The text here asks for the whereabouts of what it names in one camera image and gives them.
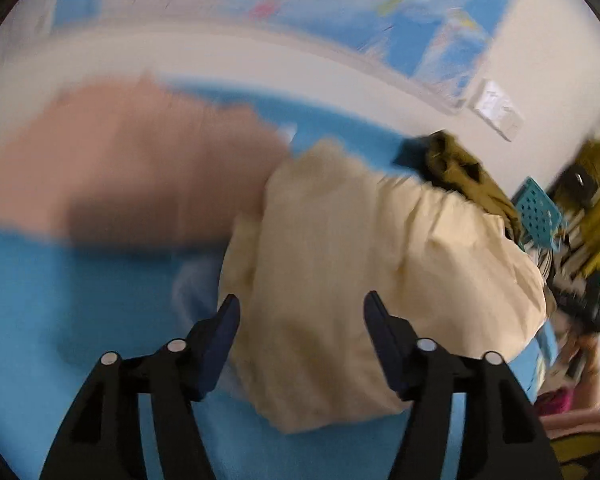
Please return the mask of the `person's right hand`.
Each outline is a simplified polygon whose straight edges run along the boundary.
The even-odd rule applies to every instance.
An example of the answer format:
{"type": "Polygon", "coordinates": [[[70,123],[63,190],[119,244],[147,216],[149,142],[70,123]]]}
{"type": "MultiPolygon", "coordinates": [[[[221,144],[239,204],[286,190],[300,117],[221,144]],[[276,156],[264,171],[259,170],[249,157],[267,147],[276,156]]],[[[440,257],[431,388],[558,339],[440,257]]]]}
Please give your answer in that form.
{"type": "Polygon", "coordinates": [[[572,391],[572,408],[599,408],[600,335],[570,333],[558,365],[556,386],[572,391]]]}

